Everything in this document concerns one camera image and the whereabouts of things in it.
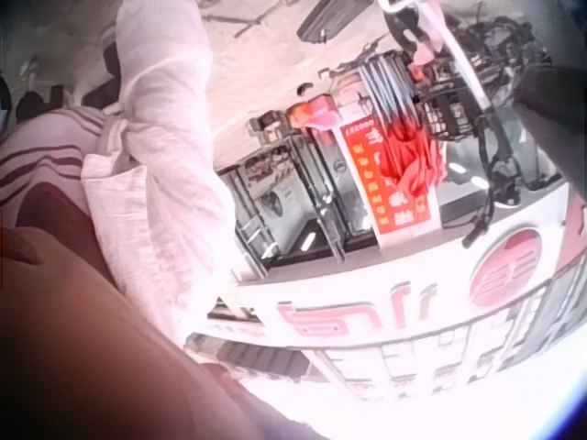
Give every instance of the shirt sleeve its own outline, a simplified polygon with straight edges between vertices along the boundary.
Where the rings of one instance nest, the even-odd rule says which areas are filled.
[[[178,326],[214,307],[234,238],[234,202],[213,169],[212,54],[193,0],[124,0],[116,44],[124,111],[83,183],[119,289],[181,344]]]

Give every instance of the red circular logo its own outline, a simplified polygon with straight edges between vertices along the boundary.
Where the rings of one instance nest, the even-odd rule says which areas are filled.
[[[496,307],[516,297],[534,275],[542,255],[536,229],[523,229],[495,247],[471,278],[471,301],[478,307]]]

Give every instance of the red banner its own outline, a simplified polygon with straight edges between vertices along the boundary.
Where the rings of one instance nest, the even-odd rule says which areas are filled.
[[[341,128],[349,147],[360,182],[369,197],[369,204],[380,234],[390,234],[431,219],[425,196],[413,198],[396,192],[380,171],[385,139],[373,116],[364,117]]]

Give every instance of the white fabric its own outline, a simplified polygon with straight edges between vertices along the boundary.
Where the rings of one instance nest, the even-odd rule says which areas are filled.
[[[124,0],[116,42],[123,113],[85,158],[83,186],[119,289],[182,344],[214,307],[234,239],[212,163],[212,53],[194,0]]]

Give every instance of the person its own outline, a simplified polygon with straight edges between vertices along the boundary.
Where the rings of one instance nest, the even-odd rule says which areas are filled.
[[[234,234],[195,2],[123,0],[116,45],[121,115],[62,109],[0,145],[10,438],[322,438],[180,348]]]

